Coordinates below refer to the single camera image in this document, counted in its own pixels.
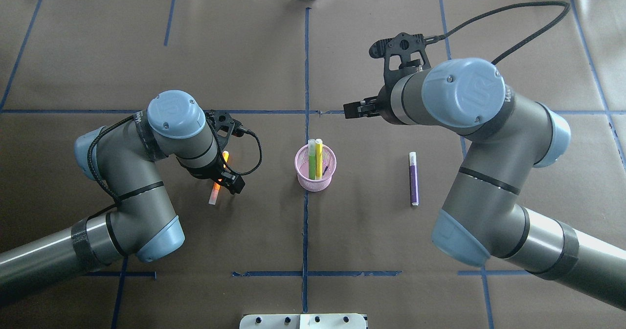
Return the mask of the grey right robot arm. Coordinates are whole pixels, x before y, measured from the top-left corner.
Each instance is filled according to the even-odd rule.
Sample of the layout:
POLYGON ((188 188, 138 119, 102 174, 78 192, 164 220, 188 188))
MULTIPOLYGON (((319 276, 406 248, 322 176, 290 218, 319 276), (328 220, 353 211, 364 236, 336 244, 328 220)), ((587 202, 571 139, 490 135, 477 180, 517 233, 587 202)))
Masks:
POLYGON ((459 262, 482 267, 494 256, 541 279, 625 309, 625 251, 565 222, 519 206, 532 168, 568 148, 568 122, 518 95, 488 60, 452 59, 431 67, 435 37, 400 33, 373 43, 384 60, 375 97, 344 105, 346 119, 382 116, 399 126, 440 126, 471 145, 438 214, 431 239, 459 262))

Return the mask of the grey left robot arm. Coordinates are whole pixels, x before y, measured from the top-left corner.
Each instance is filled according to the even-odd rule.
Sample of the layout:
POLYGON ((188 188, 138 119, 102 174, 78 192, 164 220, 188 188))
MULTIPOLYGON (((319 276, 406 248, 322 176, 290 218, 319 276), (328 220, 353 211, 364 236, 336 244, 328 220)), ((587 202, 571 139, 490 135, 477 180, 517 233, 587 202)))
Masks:
POLYGON ((78 165, 114 200, 114 211, 1 254, 1 304, 101 270, 129 255, 149 263, 185 241, 156 162, 174 155, 197 179, 241 193, 240 173, 225 169, 219 140, 192 95, 167 90, 146 110, 100 127, 74 144, 78 165))

